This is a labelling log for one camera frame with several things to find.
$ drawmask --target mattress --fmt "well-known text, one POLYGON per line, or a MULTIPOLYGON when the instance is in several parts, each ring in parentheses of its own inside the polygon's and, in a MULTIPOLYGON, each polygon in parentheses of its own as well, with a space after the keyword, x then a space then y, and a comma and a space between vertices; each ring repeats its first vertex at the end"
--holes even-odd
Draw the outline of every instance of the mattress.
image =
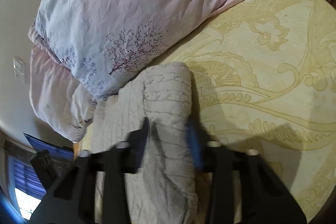
POLYGON ((336 185, 336 10, 245 0, 152 65, 173 61, 192 71, 193 107, 212 138, 258 150, 310 221, 336 185))

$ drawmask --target folded blanket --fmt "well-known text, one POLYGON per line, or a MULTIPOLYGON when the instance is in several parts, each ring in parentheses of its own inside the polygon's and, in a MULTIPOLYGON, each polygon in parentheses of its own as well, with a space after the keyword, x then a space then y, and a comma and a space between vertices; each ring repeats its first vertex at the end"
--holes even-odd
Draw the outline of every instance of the folded blanket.
MULTIPOLYGON (((142 168, 125 182, 133 224, 192 223, 198 198, 184 125, 191 112, 190 71, 183 63, 149 67, 127 83, 117 96, 101 101, 93 122, 93 153, 105 151, 140 129, 148 117, 152 130, 142 168)), ((102 193, 102 174, 98 191, 102 193)), ((100 212, 96 221, 101 223, 100 212)))

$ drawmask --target bed sheet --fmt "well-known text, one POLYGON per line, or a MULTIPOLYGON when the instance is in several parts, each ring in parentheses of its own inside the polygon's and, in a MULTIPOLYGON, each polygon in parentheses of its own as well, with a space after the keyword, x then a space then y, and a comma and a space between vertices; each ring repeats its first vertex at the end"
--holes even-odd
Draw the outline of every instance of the bed sheet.
POLYGON ((173 61, 193 72, 194 107, 212 138, 258 150, 310 221, 336 185, 336 10, 325 0, 245 0, 152 65, 173 61))

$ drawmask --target blanket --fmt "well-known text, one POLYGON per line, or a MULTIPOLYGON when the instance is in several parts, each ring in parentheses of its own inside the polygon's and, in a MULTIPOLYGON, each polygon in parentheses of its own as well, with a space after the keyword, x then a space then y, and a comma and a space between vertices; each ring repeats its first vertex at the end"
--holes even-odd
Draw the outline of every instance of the blanket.
MULTIPOLYGON (((198 198, 184 125, 191 112, 188 67, 179 62, 149 67, 127 83, 117 96, 100 101, 94 117, 91 151, 98 153, 140 129, 144 117, 152 130, 138 174, 125 183, 132 223, 192 223, 198 198)), ((101 223, 104 176, 98 174, 96 222, 101 223)))

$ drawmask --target yellow bed sheet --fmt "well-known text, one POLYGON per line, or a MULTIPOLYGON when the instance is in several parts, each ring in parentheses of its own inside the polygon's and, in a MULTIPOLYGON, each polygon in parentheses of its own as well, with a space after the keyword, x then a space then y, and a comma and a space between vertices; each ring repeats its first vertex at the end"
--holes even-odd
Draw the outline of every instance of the yellow bed sheet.
POLYGON ((336 10, 324 0, 246 0, 152 64, 172 61, 193 72, 212 137, 258 150, 310 221, 336 185, 336 10))

